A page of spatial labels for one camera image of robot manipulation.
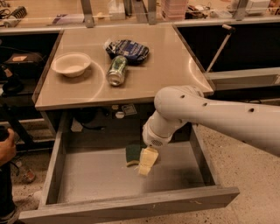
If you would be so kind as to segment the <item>bystander hand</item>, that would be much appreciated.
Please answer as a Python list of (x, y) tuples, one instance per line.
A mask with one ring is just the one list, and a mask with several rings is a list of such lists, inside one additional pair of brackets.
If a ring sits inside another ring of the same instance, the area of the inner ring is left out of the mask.
[(15, 132), (12, 129), (7, 129), (7, 131), (8, 138), (0, 142), (0, 166), (10, 162), (17, 154), (14, 141)]

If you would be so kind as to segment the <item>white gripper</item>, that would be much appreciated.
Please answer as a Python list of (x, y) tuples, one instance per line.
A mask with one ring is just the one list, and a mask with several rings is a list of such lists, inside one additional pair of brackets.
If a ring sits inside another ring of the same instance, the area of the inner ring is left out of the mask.
[(157, 136), (148, 123), (143, 126), (142, 137), (143, 142), (149, 147), (141, 150), (138, 173), (142, 176), (147, 176), (158, 159), (156, 149), (166, 146), (172, 138), (170, 136), (167, 138)]

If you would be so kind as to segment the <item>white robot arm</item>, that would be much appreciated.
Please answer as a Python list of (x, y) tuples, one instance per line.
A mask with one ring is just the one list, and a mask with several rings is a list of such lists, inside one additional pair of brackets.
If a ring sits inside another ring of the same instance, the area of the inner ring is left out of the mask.
[(166, 146), (186, 123), (197, 123), (280, 156), (280, 108), (264, 104), (207, 99), (194, 86), (169, 86), (154, 98), (155, 112), (143, 126), (143, 141)]

